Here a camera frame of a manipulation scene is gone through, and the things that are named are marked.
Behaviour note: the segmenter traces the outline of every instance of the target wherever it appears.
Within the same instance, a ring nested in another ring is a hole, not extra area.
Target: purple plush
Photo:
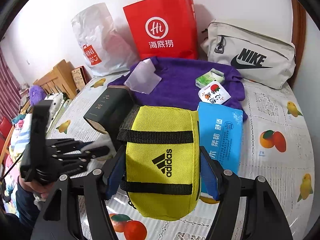
[[[35,106],[40,101],[44,100],[47,94],[42,87],[34,85],[29,89],[30,105]]]
[[[196,78],[215,68],[224,73],[223,87],[231,98],[224,103],[231,108],[242,109],[240,101],[245,99],[242,76],[232,66],[183,58],[152,57],[151,61],[156,68],[155,74],[162,77],[160,83],[149,94],[133,92],[136,102],[142,106],[171,106],[196,111],[201,101],[196,87]],[[137,64],[130,68],[130,73]],[[127,76],[121,76],[109,85],[123,85]],[[248,116],[243,111],[243,120]]]

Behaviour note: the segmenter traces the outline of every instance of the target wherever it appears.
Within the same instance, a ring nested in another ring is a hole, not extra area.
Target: nike swoosh
[[[257,65],[240,64],[239,62],[237,62],[238,56],[239,54],[235,56],[230,62],[230,65],[235,67],[236,69],[271,68],[271,67],[263,67],[263,66],[257,66]]]

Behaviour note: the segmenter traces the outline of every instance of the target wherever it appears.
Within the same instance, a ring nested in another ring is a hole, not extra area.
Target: black box
[[[98,132],[109,134],[118,150],[116,141],[119,128],[134,106],[131,91],[126,86],[109,86],[90,107],[84,119]]]

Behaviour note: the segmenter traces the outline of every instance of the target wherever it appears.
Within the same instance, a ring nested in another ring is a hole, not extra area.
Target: curtain
[[[0,122],[3,117],[11,121],[20,109],[20,85],[5,62],[0,48]]]

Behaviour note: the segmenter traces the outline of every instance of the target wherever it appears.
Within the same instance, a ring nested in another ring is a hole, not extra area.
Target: black strap
[[[192,184],[164,184],[151,182],[129,182],[122,180],[120,188],[132,193],[157,193],[166,195],[192,194]]]
[[[193,143],[193,132],[146,132],[122,129],[118,134],[117,139],[124,142],[145,144]]]

